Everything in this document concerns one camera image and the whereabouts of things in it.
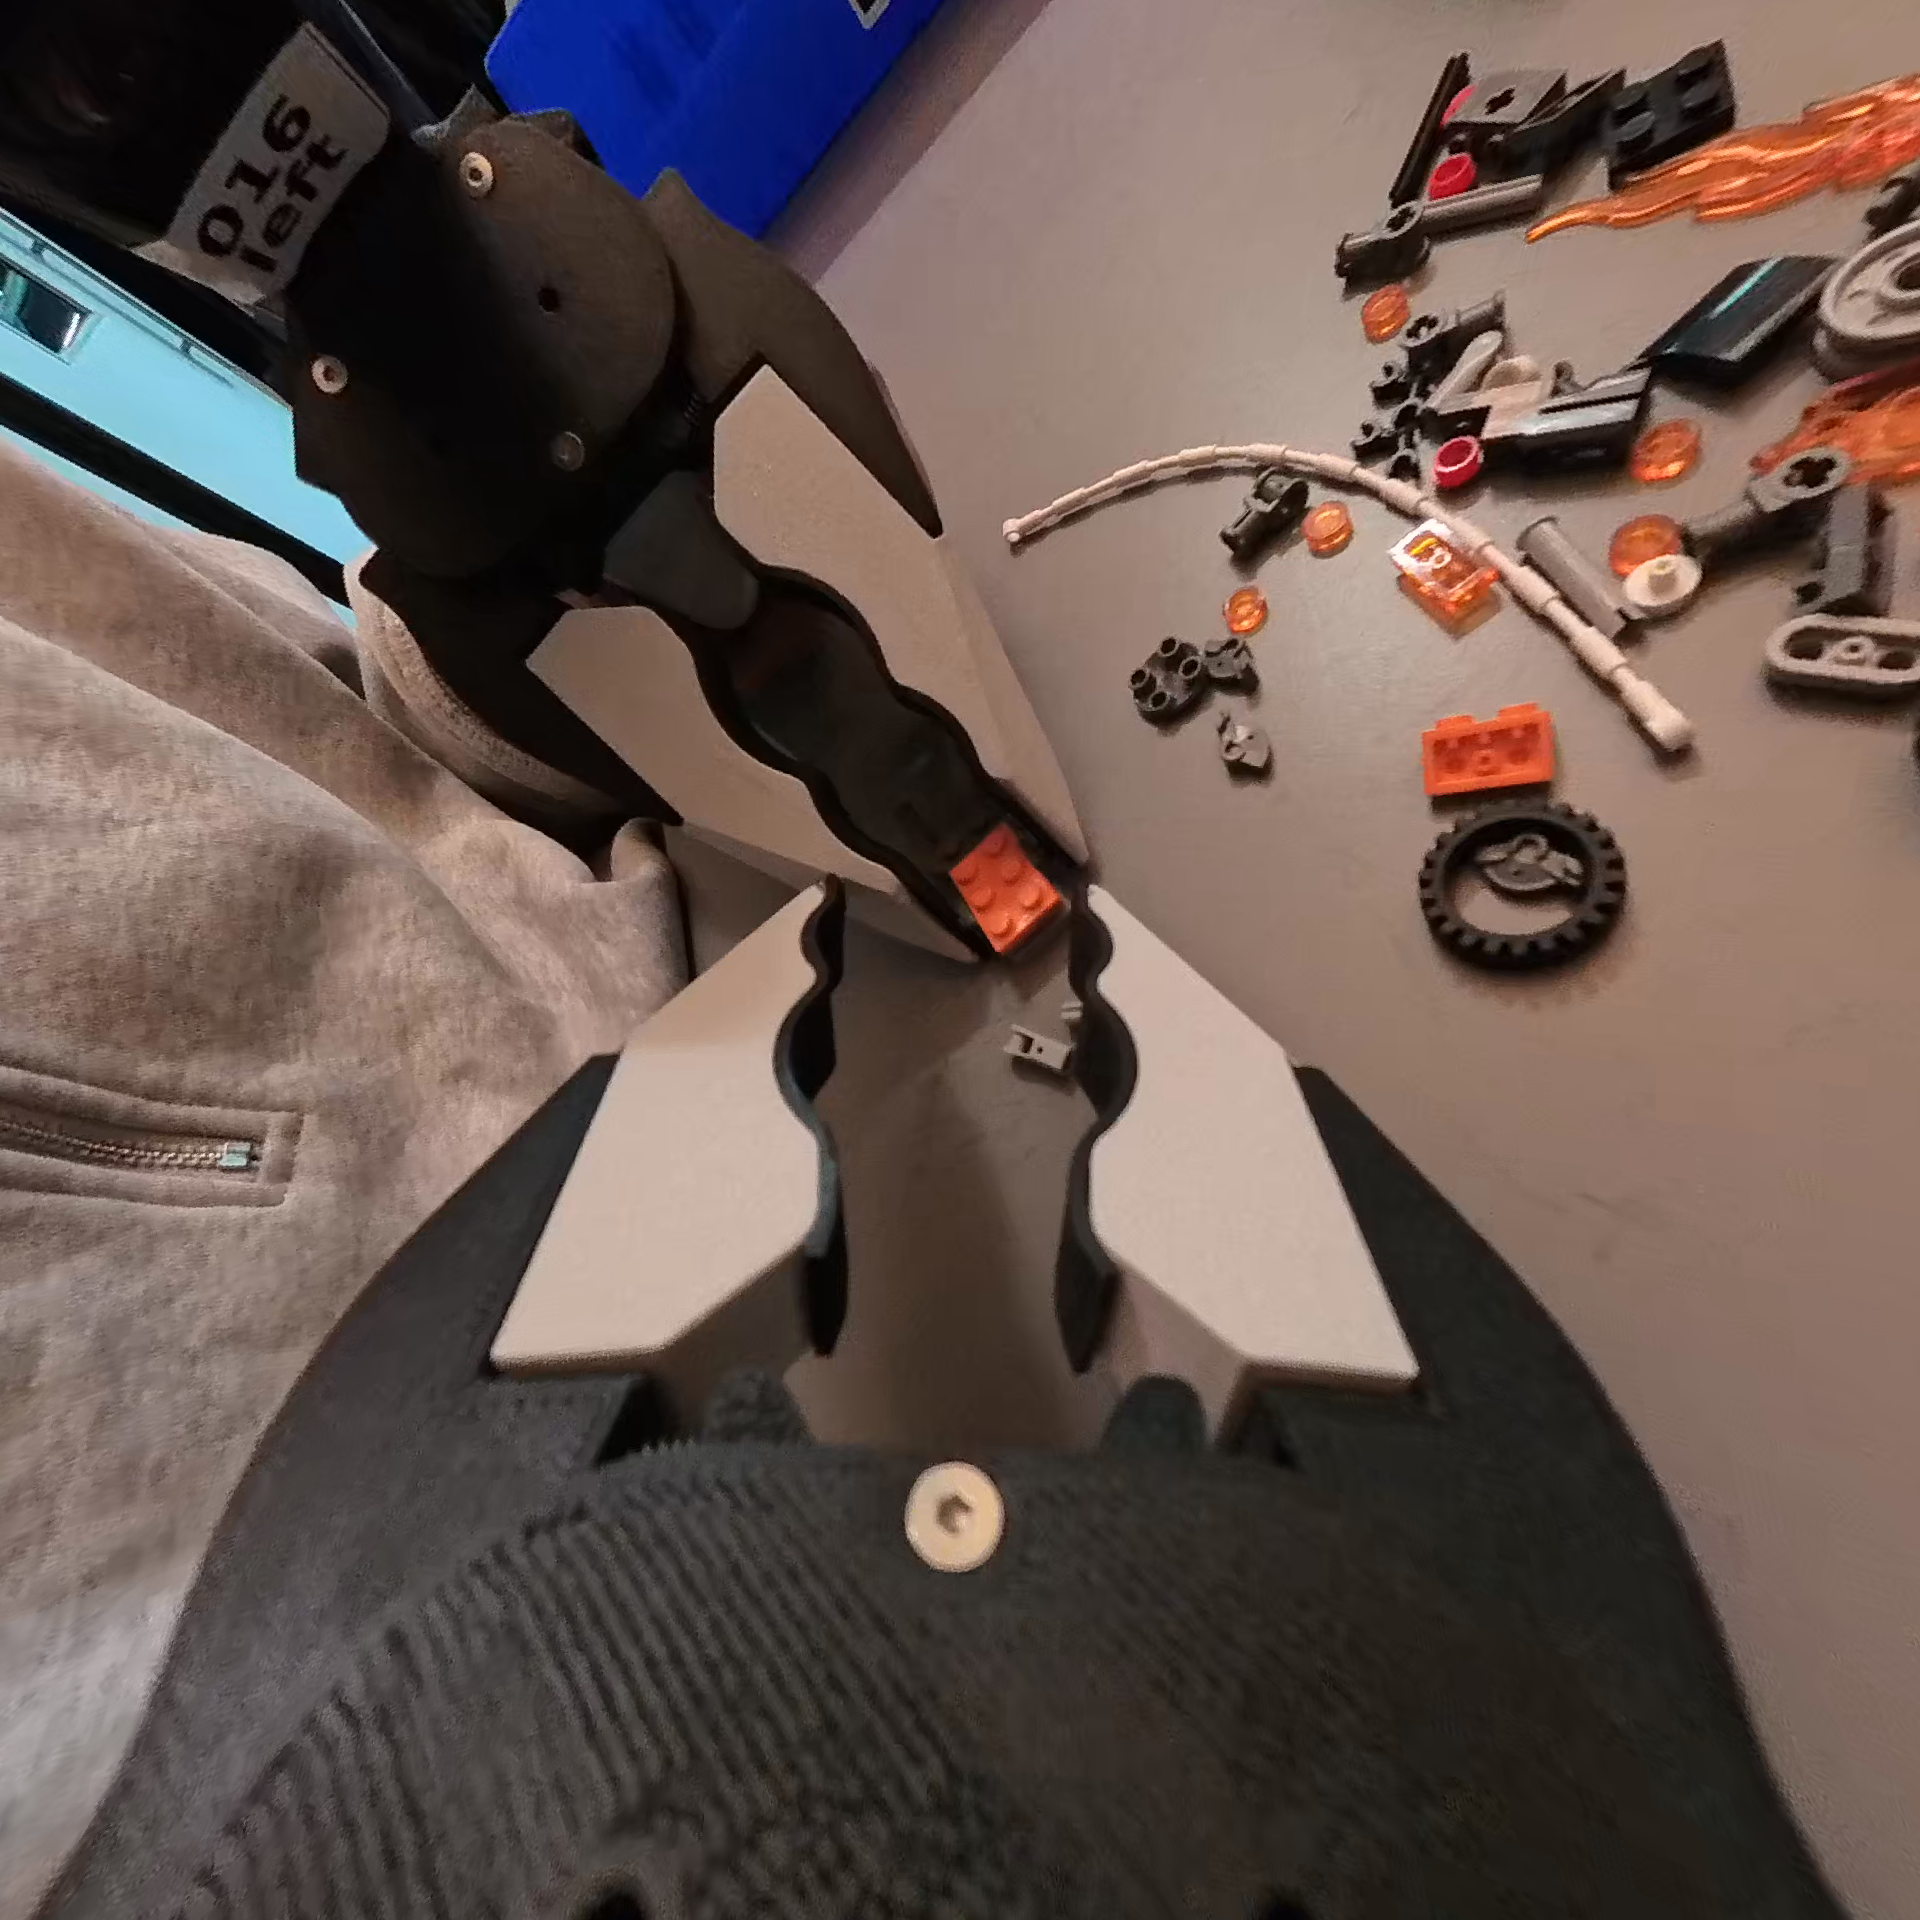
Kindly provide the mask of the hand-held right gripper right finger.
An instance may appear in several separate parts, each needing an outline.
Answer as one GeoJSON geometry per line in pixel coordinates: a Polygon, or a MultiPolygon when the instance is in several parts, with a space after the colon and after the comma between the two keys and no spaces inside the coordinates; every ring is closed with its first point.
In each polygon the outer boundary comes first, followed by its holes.
{"type": "Polygon", "coordinates": [[[1076,1377],[1189,1391],[1226,1444],[1274,1385],[1404,1398],[1419,1357],[1281,1038],[1107,883],[1067,925],[1079,1001],[1055,1329],[1076,1377]]]}

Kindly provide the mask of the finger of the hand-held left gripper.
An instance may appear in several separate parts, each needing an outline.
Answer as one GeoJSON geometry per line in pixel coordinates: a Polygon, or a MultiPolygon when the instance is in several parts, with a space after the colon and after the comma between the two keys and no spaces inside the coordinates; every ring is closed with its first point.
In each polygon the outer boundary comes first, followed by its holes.
{"type": "Polygon", "coordinates": [[[988,779],[1052,845],[1088,858],[1063,766],[968,563],[772,366],[747,380],[712,426],[712,510],[755,563],[847,602],[887,677],[951,714],[988,779]]]}
{"type": "Polygon", "coordinates": [[[909,896],[902,876],[819,817],[803,779],[742,750],[697,680],[689,642],[648,606],[577,606],[532,653],[532,672],[670,811],[681,835],[787,890],[841,881],[847,913],[951,963],[983,963],[909,896]]]}

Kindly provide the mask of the light blue panel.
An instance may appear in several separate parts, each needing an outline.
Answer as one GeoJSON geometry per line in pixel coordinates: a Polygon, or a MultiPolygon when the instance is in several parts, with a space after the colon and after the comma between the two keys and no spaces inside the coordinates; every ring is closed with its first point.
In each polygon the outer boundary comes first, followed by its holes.
{"type": "Polygon", "coordinates": [[[0,371],[6,442],[154,526],[261,547],[346,610],[369,538],[299,476],[284,400],[17,212],[0,371]]]}

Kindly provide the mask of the grey zip jacket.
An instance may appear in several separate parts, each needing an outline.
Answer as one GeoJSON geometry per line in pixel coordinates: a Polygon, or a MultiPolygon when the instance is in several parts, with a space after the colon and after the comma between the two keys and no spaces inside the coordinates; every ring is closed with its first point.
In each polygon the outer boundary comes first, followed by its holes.
{"type": "Polygon", "coordinates": [[[382,727],[324,772],[121,683],[6,699],[6,1916],[139,1726],[261,1427],[381,1263],[681,977],[604,863],[382,727]]]}

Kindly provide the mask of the orange lego brick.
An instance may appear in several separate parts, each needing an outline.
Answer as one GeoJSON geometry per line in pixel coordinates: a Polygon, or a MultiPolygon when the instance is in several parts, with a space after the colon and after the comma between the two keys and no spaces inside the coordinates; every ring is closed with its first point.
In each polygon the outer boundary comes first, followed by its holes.
{"type": "Polygon", "coordinates": [[[951,890],[1000,959],[1028,951],[1067,913],[1067,896],[1010,823],[996,823],[951,863],[951,890]]]}

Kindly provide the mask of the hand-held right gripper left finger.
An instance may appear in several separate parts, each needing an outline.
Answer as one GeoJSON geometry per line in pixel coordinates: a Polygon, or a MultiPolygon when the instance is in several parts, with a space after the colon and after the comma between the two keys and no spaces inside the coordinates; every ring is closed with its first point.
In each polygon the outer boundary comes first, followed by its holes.
{"type": "Polygon", "coordinates": [[[819,1094],[838,1067],[843,883],[814,881],[626,1043],[491,1360],[635,1375],[678,1427],[712,1391],[830,1357],[847,1217],[819,1094]]]}

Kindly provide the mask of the person's left forearm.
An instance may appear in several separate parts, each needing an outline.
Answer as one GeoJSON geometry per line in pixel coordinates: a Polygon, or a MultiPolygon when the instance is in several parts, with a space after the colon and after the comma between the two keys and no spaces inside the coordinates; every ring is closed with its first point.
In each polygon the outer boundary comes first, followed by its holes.
{"type": "Polygon", "coordinates": [[[527,828],[595,881],[664,874],[630,775],[532,672],[535,610],[351,563],[357,625],[258,547],[152,526],[6,445],[6,625],[108,668],[423,852],[527,828]]]}

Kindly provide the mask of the blue plastic bin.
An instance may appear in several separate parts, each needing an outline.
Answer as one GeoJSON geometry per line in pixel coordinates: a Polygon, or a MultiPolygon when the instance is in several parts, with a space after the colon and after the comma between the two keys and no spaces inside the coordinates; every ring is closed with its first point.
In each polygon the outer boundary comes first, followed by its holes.
{"type": "Polygon", "coordinates": [[[495,94],[562,111],[631,192],[678,169],[750,237],[864,221],[932,149],[1045,0],[532,0],[495,94]]]}

